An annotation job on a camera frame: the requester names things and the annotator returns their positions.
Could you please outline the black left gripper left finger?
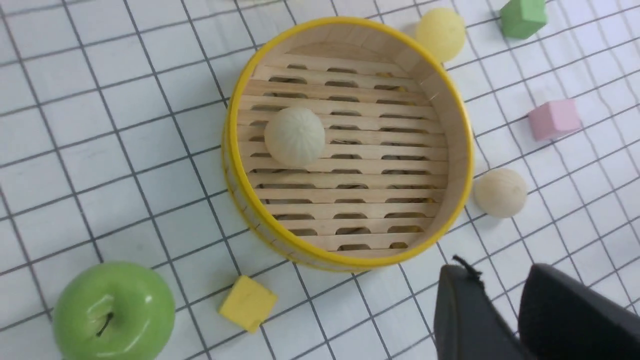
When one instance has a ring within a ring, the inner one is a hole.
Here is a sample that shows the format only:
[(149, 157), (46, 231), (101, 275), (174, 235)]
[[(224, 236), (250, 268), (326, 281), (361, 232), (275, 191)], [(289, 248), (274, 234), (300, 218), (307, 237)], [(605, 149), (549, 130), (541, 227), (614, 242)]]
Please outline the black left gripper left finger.
[(482, 272), (460, 256), (439, 271), (434, 340), (439, 360), (529, 360), (485, 290)]

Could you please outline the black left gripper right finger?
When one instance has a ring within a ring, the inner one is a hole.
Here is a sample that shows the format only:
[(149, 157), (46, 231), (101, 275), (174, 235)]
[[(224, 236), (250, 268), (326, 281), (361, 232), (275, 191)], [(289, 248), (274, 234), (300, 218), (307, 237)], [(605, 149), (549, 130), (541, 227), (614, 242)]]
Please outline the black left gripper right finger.
[(538, 360), (637, 360), (640, 319), (551, 265), (530, 268), (519, 339)]

